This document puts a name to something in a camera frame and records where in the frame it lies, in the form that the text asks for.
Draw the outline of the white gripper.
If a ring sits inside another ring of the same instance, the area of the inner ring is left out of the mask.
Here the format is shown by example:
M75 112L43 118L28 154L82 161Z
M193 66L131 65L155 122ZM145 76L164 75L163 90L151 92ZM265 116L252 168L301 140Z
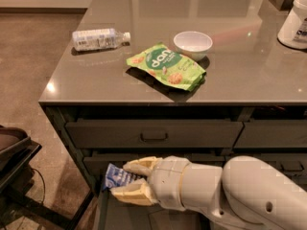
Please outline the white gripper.
M123 169L128 173L149 176L149 183L144 178L138 179L126 186L112 188L111 194L124 203L152 206L158 202L164 209L184 211L180 183L189 164L188 159L175 156L149 156L129 161Z

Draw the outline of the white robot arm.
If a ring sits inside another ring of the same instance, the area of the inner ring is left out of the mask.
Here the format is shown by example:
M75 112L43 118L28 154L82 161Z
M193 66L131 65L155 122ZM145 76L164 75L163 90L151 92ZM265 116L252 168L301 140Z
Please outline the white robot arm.
M123 169L139 178L111 190L122 202L198 212L227 230L307 230L307 192L254 157L217 167L153 156Z

